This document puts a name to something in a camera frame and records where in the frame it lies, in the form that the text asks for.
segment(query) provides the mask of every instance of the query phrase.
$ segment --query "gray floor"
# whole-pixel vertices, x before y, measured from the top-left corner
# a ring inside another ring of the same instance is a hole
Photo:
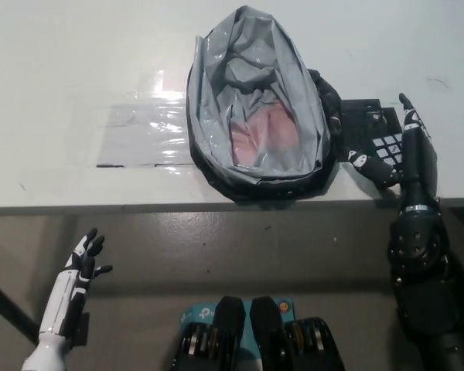
[[[395,318],[385,250],[391,210],[0,218],[0,286],[41,318],[57,269],[92,226],[107,237],[86,348],[71,371],[168,370],[179,314],[224,294],[288,295],[329,323],[348,370],[420,370]],[[464,263],[464,211],[447,211]],[[32,346],[0,318],[0,370]]]

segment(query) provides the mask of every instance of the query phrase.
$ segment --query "white arm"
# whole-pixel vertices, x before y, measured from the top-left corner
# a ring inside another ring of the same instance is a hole
[[[111,270],[111,266],[94,269],[94,256],[102,248],[104,237],[95,241],[92,229],[77,244],[64,269],[56,277],[39,328],[39,344],[22,365],[22,371],[66,371],[65,355],[86,301],[90,280]]]

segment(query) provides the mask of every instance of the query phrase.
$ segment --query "white table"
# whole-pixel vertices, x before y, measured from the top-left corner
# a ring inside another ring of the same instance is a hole
[[[0,2],[0,214],[237,208],[192,165],[95,168],[110,109],[164,71],[184,91],[194,36],[236,0]],[[439,195],[464,206],[464,0],[332,0],[249,5],[284,26],[308,68],[345,99],[405,92],[439,156]],[[328,192],[296,207],[372,205],[367,181],[342,166]]]

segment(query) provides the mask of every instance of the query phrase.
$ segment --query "blue box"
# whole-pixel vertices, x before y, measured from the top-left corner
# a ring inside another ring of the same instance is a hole
[[[273,299],[280,309],[281,317],[284,322],[294,321],[294,305],[289,298]],[[180,329],[183,331],[190,322],[212,323],[215,315],[216,303],[196,304],[183,312],[180,319]],[[261,356],[258,345],[254,340],[253,328],[249,319],[251,300],[244,301],[246,311],[246,322],[244,323],[244,333],[241,340],[241,348],[237,358],[237,368],[239,370],[261,369]]]

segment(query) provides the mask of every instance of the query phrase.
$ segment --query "pink cloth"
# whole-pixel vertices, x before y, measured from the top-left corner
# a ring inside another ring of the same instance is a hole
[[[292,115],[280,101],[259,108],[245,124],[230,123],[230,132],[236,165],[254,165],[260,149],[278,151],[299,143]]]

